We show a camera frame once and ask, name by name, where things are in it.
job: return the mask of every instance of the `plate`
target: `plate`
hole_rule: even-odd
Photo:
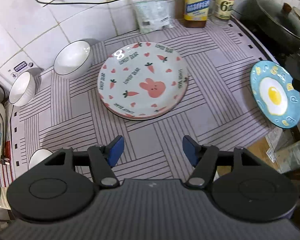
[[[296,126],[300,120],[300,93],[292,86],[292,77],[272,61],[259,61],[250,72],[250,86],[259,108],[276,126]]]
[[[98,92],[114,114],[148,120],[165,114],[182,99],[188,84],[187,63],[174,50],[155,42],[124,46],[106,60]]]

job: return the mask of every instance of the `white plastic packet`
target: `white plastic packet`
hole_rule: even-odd
[[[133,0],[133,5],[142,34],[173,28],[167,1]]]

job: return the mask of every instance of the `bowl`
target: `bowl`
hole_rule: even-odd
[[[87,72],[93,60],[92,48],[86,41],[75,41],[59,52],[54,71],[63,78],[74,79]]]
[[[35,82],[33,76],[23,72],[12,85],[9,94],[9,102],[14,106],[24,106],[29,103],[35,94]]]
[[[29,169],[36,166],[38,163],[42,162],[44,159],[48,158],[53,153],[47,149],[39,149],[34,152],[29,161]]]

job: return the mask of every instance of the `pink rabbit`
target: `pink rabbit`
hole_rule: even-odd
[[[154,82],[151,78],[146,78],[146,83],[141,82],[139,86],[147,90],[151,98],[158,98],[166,90],[166,86],[163,82]]]

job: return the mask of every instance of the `tiled wall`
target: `tiled wall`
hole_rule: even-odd
[[[56,0],[60,2],[106,0]],[[300,0],[276,0],[300,8]],[[244,0],[236,0],[234,14],[240,17]],[[25,61],[33,68],[53,65],[58,52],[72,41],[91,44],[137,28],[129,0],[106,5],[48,5],[35,0],[0,0],[0,82],[7,88],[13,68]],[[184,0],[169,1],[174,18],[182,18]]]

